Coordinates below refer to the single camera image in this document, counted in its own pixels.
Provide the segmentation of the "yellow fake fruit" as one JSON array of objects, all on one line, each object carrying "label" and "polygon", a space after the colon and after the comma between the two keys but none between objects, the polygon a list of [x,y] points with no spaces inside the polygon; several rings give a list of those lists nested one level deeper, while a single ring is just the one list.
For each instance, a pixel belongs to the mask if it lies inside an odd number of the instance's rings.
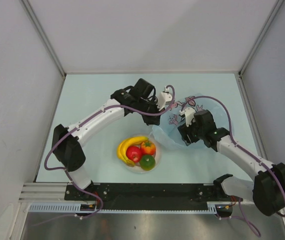
[{"label": "yellow fake fruit", "polygon": [[117,147],[116,154],[117,157],[122,160],[127,166],[134,167],[136,164],[128,159],[126,156],[126,151],[130,146],[137,146],[140,145],[142,142],[148,140],[147,136],[134,136],[123,140]]}]

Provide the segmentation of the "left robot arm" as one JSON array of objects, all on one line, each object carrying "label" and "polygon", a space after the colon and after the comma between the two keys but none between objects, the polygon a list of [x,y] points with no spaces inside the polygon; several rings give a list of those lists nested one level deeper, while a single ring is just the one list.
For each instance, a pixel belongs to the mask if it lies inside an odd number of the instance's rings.
[{"label": "left robot arm", "polygon": [[134,86],[116,90],[106,103],[83,120],[68,127],[59,124],[54,128],[52,153],[77,185],[78,197],[87,200],[93,194],[92,180],[84,168],[83,147],[87,142],[107,125],[134,112],[142,116],[146,125],[159,125],[161,112],[171,99],[169,92],[156,94],[155,87],[140,78]]}]

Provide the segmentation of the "red fake apple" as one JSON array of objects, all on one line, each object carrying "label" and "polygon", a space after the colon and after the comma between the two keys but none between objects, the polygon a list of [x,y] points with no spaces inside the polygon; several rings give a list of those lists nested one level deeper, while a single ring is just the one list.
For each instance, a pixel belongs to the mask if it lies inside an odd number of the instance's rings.
[{"label": "red fake apple", "polygon": [[126,156],[129,160],[133,161],[135,164],[138,163],[142,158],[142,151],[138,146],[130,146],[126,150]]}]

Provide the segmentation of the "green fake fruit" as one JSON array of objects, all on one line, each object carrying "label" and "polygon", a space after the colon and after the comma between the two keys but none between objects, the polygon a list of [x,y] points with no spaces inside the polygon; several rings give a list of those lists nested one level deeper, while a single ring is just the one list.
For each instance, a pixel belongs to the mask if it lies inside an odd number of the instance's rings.
[{"label": "green fake fruit", "polygon": [[156,160],[152,155],[145,154],[141,157],[139,165],[144,171],[150,171],[156,166]]}]

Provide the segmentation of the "orange red fake peach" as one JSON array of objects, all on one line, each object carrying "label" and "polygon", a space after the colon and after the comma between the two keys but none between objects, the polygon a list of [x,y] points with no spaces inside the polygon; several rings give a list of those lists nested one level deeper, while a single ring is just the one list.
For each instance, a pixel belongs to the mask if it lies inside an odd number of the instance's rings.
[{"label": "orange red fake peach", "polygon": [[152,141],[146,140],[140,144],[140,150],[143,155],[152,156],[156,153],[157,148],[156,148],[156,145]]}]

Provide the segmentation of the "light blue plastic bag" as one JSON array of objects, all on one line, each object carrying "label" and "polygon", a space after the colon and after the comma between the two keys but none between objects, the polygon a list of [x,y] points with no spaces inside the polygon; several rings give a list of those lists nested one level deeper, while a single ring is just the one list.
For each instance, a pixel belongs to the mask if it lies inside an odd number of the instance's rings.
[{"label": "light blue plastic bag", "polygon": [[231,136],[233,123],[226,106],[206,95],[191,95],[175,101],[152,127],[154,139],[168,150],[217,150],[217,143]]}]

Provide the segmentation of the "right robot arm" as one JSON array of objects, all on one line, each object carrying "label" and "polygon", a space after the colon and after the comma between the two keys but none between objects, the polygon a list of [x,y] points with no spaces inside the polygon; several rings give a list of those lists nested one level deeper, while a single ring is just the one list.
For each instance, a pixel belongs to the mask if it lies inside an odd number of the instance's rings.
[{"label": "right robot arm", "polygon": [[179,115],[184,123],[178,127],[186,145],[203,141],[207,148],[224,155],[238,165],[250,180],[225,174],[214,183],[213,195],[219,201],[229,196],[251,201],[266,216],[285,209],[285,164],[274,164],[242,147],[223,127],[218,128],[208,110],[196,112],[188,107]]}]

